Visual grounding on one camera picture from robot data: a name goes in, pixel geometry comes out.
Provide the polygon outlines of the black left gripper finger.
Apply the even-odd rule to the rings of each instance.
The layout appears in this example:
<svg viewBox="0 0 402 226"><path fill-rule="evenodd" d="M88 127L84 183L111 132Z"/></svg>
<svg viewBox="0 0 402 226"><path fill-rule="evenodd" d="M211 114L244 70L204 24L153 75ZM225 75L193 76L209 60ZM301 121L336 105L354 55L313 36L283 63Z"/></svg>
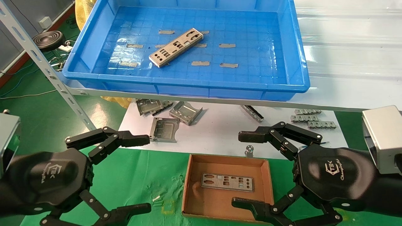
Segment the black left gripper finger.
<svg viewBox="0 0 402 226"><path fill-rule="evenodd" d="M88 190L83 190L79 198L99 216L93 226L126 226L133 216L146 214L152 210L150 203L141 203L108 211ZM61 210L53 210L39 224L41 226L78 226L78 224L60 220L61 215Z"/></svg>
<svg viewBox="0 0 402 226"><path fill-rule="evenodd" d="M140 147L150 143L149 135L132 135L130 131L116 131L103 127L65 139L67 148L82 150L97 144L88 155L89 161L97 165L119 147Z"/></svg>

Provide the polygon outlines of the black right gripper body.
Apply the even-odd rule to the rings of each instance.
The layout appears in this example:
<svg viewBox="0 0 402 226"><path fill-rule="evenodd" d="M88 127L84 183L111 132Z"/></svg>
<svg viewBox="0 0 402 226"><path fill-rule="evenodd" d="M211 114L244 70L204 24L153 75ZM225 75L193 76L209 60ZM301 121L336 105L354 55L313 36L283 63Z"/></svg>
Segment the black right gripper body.
<svg viewBox="0 0 402 226"><path fill-rule="evenodd" d="M313 207L401 217L401 175L379 173L368 151L311 145L297 154L293 174Z"/></svg>

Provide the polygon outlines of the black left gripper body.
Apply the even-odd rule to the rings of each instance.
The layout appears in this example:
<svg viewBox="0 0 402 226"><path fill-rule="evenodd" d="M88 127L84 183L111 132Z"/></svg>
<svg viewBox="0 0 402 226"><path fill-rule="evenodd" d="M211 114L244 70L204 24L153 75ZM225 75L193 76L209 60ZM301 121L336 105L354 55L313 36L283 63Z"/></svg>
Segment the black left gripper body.
<svg viewBox="0 0 402 226"><path fill-rule="evenodd" d="M93 177L92 163L74 148L15 156L1 178L1 217L69 212Z"/></svg>

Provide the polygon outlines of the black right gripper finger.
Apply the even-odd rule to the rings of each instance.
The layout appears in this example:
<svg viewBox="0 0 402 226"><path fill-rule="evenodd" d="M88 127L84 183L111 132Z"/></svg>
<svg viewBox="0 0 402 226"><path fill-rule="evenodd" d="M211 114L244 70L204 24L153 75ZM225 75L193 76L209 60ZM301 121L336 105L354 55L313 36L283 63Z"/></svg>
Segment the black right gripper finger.
<svg viewBox="0 0 402 226"><path fill-rule="evenodd" d="M343 217L328 203L320 203L323 214L296 221L290 220L284 211L294 204L305 193L303 186L295 186L274 205L254 199L233 197L231 205L235 208L251 211L254 219L259 222L271 223L273 226L336 226Z"/></svg>
<svg viewBox="0 0 402 226"><path fill-rule="evenodd" d="M270 143L288 160L296 160L298 148L290 140L310 146L319 145L322 136L315 132L279 122L273 126L259 126L255 131L240 131L238 140L242 143Z"/></svg>

